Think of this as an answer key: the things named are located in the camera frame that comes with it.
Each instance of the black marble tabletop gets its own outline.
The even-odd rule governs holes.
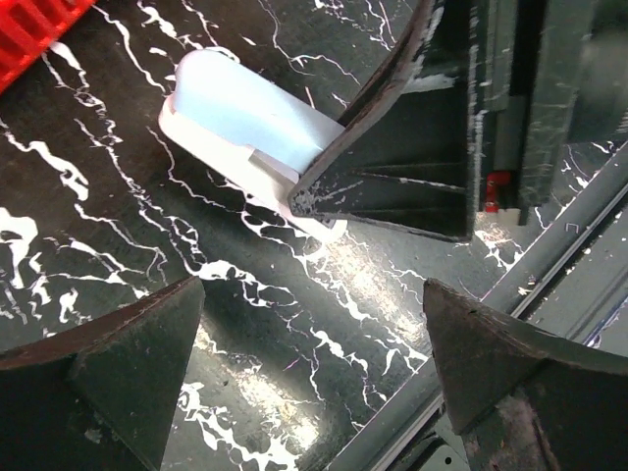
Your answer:
[[[614,149],[566,148],[525,228],[480,217],[472,243],[447,244],[349,224],[322,246],[157,116],[182,56],[213,47],[337,118],[414,3],[99,1],[0,96],[0,349],[196,275],[207,299],[163,468],[323,469],[430,354],[426,277],[482,297]]]

